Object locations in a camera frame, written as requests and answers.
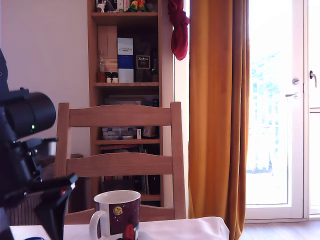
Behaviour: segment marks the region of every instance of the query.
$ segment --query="white tablecloth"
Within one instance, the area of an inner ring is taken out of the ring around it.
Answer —
[[[11,226],[15,240],[43,237],[49,240],[42,226]],[[64,226],[64,240],[90,240],[89,225]],[[138,240],[228,240],[229,230],[220,217],[150,221],[139,225]]]

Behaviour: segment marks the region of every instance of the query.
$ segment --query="wooden floor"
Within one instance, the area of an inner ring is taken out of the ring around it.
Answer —
[[[245,224],[240,240],[320,240],[320,221]]]

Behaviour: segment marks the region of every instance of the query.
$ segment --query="door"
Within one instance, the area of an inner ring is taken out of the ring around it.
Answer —
[[[308,71],[309,77],[309,202],[310,214],[320,214],[320,1],[308,1]]]
[[[302,218],[303,0],[250,0],[249,14],[245,217]]]

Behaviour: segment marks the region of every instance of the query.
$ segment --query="plastic storage box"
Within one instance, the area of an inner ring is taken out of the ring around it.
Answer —
[[[103,127],[102,136],[136,136],[137,128],[136,127]]]
[[[134,136],[103,136],[104,140],[128,140],[128,139],[134,139]]]

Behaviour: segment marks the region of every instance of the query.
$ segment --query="mug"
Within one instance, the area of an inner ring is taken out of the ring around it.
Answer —
[[[108,191],[98,194],[93,200],[96,212],[89,225],[91,240],[99,240],[101,236],[107,240],[138,239],[141,201],[139,192]]]

